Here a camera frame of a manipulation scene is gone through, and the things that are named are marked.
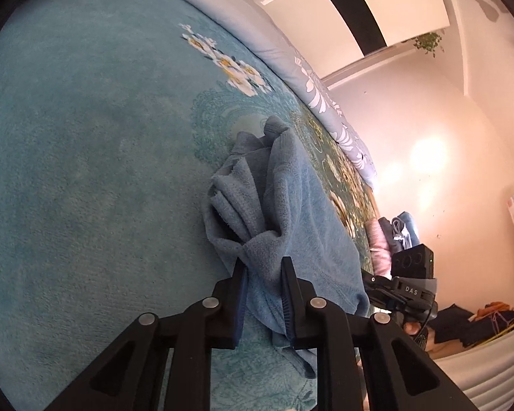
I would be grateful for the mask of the person right hand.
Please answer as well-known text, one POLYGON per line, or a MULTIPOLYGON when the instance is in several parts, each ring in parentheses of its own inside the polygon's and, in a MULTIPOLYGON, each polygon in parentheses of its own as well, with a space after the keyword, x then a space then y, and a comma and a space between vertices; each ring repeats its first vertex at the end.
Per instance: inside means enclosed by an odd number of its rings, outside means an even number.
POLYGON ((420 332, 421 325, 418 322, 406 322, 403 329, 408 335, 416 336, 420 332))

